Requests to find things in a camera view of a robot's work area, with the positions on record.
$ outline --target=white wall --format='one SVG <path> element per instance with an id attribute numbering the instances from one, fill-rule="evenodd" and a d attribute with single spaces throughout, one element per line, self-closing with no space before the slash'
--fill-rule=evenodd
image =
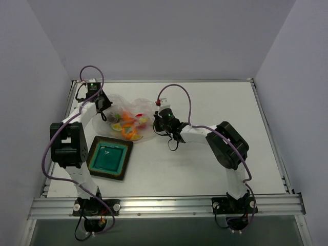
<path id="1" fill-rule="evenodd" d="M 49 125 L 63 117 L 70 81 L 23 0 L 0 2 L 0 245 L 17 245 L 44 178 Z"/>
<path id="2" fill-rule="evenodd" d="M 313 241 L 327 245 L 327 0 L 296 0 L 255 80 Z"/>
<path id="3" fill-rule="evenodd" d="M 295 0 L 28 2 L 71 78 L 247 78 Z"/>

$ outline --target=orange toy fruit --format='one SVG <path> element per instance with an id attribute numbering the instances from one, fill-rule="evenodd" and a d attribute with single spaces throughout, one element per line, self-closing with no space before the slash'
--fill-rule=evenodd
<path id="1" fill-rule="evenodd" d="M 122 126 L 122 135 L 125 139 L 130 140 L 137 130 L 133 124 L 125 124 Z"/>
<path id="2" fill-rule="evenodd" d="M 123 115 L 121 117 L 121 121 L 123 121 L 123 122 L 134 122 L 135 119 L 131 118 L 130 115 L 132 115 L 130 112 L 124 111 Z"/>

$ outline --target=black bracket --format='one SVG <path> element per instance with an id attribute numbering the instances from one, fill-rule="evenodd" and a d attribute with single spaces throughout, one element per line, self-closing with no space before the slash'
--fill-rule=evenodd
<path id="1" fill-rule="evenodd" d="M 101 88 L 101 83 L 99 82 L 87 83 L 87 87 L 88 87 L 88 92 L 86 94 L 86 98 L 89 98 L 93 96 Z M 103 90 L 101 90 L 99 95 L 94 99 L 92 99 L 91 101 L 96 103 L 96 108 L 99 113 L 102 113 L 105 109 L 109 108 L 113 104 L 113 102 L 111 102 L 108 99 L 108 97 L 106 96 Z"/>
<path id="2" fill-rule="evenodd" d="M 55 135 L 62 125 L 62 122 L 51 124 L 50 138 Z M 63 142 L 68 137 L 71 137 L 71 142 Z M 57 162 L 61 168 L 80 168 L 82 163 L 87 160 L 87 156 L 87 141 L 80 122 L 68 124 L 51 145 L 51 159 Z"/>
<path id="3" fill-rule="evenodd" d="M 185 142 L 181 137 L 180 132 L 188 125 L 188 123 L 180 122 L 179 119 L 175 118 L 170 108 L 163 109 L 160 112 L 155 111 L 154 118 L 154 128 L 156 132 L 166 131 L 166 133 L 171 135 L 175 141 L 182 143 Z"/>
<path id="4" fill-rule="evenodd" d="M 90 198 L 90 200 L 88 200 L 85 203 L 85 199 L 82 198 L 78 198 L 75 201 L 75 204 L 79 204 L 80 207 L 82 208 L 83 203 L 85 209 L 83 212 L 84 216 L 111 216 L 110 212 L 106 210 L 106 208 L 96 199 L 94 198 Z M 114 216 L 119 215 L 119 209 L 120 209 L 120 200 L 119 199 L 108 199 L 108 200 L 103 200 L 104 203 L 107 204 L 107 206 L 109 206 L 109 208 L 112 210 Z M 73 216 L 77 216 L 79 217 L 81 215 L 81 209 L 79 211 L 73 211 L 72 215 Z"/>
<path id="5" fill-rule="evenodd" d="M 303 200 L 302 193 L 299 192 L 299 193 L 297 193 L 297 195 L 299 195 L 299 198 L 301 200 L 301 206 L 302 206 L 302 210 L 301 211 L 302 211 L 303 214 L 306 214 L 306 210 L 305 210 L 305 205 L 304 205 L 304 200 Z"/>
<path id="6" fill-rule="evenodd" d="M 236 200 L 231 197 L 228 193 L 226 197 L 213 197 L 212 198 L 212 210 L 213 214 L 252 214 L 253 208 L 250 203 L 253 202 L 254 198 L 250 196 L 248 191 L 242 198 Z"/>

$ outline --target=square plate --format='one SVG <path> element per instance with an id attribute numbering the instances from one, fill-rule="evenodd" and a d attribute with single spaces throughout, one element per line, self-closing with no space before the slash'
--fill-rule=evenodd
<path id="1" fill-rule="evenodd" d="M 90 174 L 123 180 L 132 146 L 132 141 L 95 136 L 87 158 Z"/>

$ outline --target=bolt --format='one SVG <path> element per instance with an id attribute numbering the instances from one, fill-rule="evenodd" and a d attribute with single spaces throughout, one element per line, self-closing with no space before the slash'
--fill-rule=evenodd
<path id="1" fill-rule="evenodd" d="M 253 209 L 254 208 L 254 201 L 250 202 L 250 207 Z"/>
<path id="2" fill-rule="evenodd" d="M 213 208 L 216 208 L 216 209 L 218 209 L 220 207 L 220 205 L 217 201 L 214 202 L 212 206 L 213 206 Z"/>
<path id="3" fill-rule="evenodd" d="M 81 208 L 81 206 L 80 206 L 80 204 L 74 204 L 74 206 L 73 206 L 73 211 L 79 211 L 80 210 L 80 208 Z"/>
<path id="4" fill-rule="evenodd" d="M 118 212 L 118 211 L 120 210 L 120 208 L 121 208 L 121 205 L 118 204 L 118 203 L 114 204 L 114 206 L 113 206 L 113 210 L 114 210 L 115 212 Z"/>

